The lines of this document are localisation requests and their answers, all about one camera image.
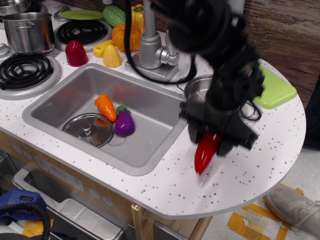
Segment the black cable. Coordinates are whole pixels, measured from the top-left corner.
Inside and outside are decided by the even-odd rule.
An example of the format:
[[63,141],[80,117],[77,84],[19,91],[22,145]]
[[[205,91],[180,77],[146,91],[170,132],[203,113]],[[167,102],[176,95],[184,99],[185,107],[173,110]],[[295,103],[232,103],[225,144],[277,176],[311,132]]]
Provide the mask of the black cable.
[[193,79],[197,75],[197,68],[196,68],[196,56],[191,56],[191,64],[190,64],[190,70],[186,77],[183,77],[179,79],[176,83],[176,87],[180,89],[182,92],[185,92],[181,87],[179,87],[179,84],[183,84],[186,82],[189,82],[191,79]]
[[181,79],[179,79],[178,81],[173,81],[173,82],[163,82],[161,80],[156,80],[153,78],[150,78],[146,75],[144,75],[141,71],[139,71],[131,57],[131,50],[130,50],[130,34],[131,34],[131,23],[132,23],[132,16],[131,16],[131,3],[130,0],[124,0],[124,10],[125,10],[125,28],[124,28],[124,49],[125,49],[125,54],[128,58],[128,62],[130,63],[130,65],[132,66],[132,68],[134,69],[134,71],[136,73],[138,73],[140,76],[142,76],[143,78],[157,83],[157,84],[165,84],[165,85],[173,85],[173,84],[178,84],[178,83],[186,83],[188,81],[190,81],[192,79],[192,77],[185,77],[183,81],[180,81]]
[[24,203],[2,206],[0,207],[0,214],[10,213],[16,210],[25,210],[31,213],[35,213],[38,217],[40,217],[43,223],[43,233],[42,233],[41,240],[49,239],[50,230],[51,230],[50,218],[46,209],[42,205],[38,203],[33,203],[33,202],[24,202]]
[[[244,105],[240,108],[240,117],[241,118],[244,118],[244,119],[248,119],[248,120],[250,120],[250,121],[258,121],[258,120],[260,120],[261,119],[261,117],[262,117],[262,113],[261,113],[261,111],[259,110],[259,108],[253,103],[253,101],[247,101],[245,104],[248,104],[249,106],[251,106],[251,107],[253,107],[253,113],[251,114],[251,115],[249,115],[249,116],[245,116],[244,115],[244,113],[243,113],[243,111],[242,111],[242,109],[243,109],[243,107],[244,107]],[[256,113],[256,115],[257,115],[257,118],[255,118],[255,119],[252,119],[252,117],[255,115],[255,113]]]

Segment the blue handle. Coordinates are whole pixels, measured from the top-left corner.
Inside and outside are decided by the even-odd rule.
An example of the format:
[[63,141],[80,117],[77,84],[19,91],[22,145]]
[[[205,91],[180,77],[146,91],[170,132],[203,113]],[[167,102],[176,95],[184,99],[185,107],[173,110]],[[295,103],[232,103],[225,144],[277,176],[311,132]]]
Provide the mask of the blue handle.
[[[32,191],[13,189],[0,196],[0,208],[22,203],[34,203],[39,204],[44,208],[47,207],[47,204],[43,198],[38,193]],[[14,210],[11,212],[0,213],[0,221],[4,221],[6,217],[11,217],[16,220],[40,220],[38,216],[24,210]]]

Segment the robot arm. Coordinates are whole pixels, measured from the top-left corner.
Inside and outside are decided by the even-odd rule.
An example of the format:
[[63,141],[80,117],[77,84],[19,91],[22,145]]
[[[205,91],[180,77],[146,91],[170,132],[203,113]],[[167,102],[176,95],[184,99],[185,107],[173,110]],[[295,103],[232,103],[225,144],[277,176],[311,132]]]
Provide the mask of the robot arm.
[[245,22],[225,0],[151,0],[167,21],[172,43],[193,56],[201,55],[214,69],[204,103],[185,102],[180,116],[198,143],[205,131],[222,137],[217,154],[233,146],[251,149],[258,136],[239,117],[239,109],[263,92],[259,55],[243,34]]

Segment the countertop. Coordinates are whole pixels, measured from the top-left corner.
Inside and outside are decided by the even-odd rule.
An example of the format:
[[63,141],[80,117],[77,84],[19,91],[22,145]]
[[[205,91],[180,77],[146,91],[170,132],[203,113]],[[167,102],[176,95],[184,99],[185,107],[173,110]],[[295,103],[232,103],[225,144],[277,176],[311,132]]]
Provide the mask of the countertop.
[[[52,15],[64,6],[52,0],[42,4]],[[55,29],[63,22],[56,22],[52,17],[52,24]],[[0,30],[0,43],[7,43],[4,30]],[[69,66],[65,53],[57,49],[48,56],[55,58],[62,68],[60,82],[77,69]],[[89,63],[103,65],[102,58],[95,57],[93,53],[88,53],[88,57]],[[141,79],[125,71],[127,58],[124,53],[121,53],[121,58],[122,65],[113,69]],[[269,63],[261,60],[261,64],[285,79]],[[201,57],[196,58],[196,65],[198,76],[213,73]],[[179,71],[173,79],[186,76],[189,66],[190,57],[180,52]],[[162,87],[183,93],[175,85]],[[259,121],[244,120],[259,135],[252,149],[239,146],[227,156],[214,156],[201,176],[194,168],[197,146],[190,141],[187,127],[152,172],[133,176],[26,124],[22,112],[39,97],[0,99],[0,130],[167,219],[214,216],[261,198],[289,172],[302,149],[306,132],[305,111],[299,96],[296,96],[277,108],[261,108],[262,118]]]

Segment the orange carrot toy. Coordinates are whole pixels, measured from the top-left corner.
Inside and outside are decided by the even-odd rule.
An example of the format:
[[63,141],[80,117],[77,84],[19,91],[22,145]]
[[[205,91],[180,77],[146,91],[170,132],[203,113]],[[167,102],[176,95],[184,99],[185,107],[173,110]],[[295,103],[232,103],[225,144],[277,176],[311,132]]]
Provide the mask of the orange carrot toy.
[[95,99],[94,104],[107,119],[112,122],[117,120],[116,110],[108,95],[103,94],[98,96]]

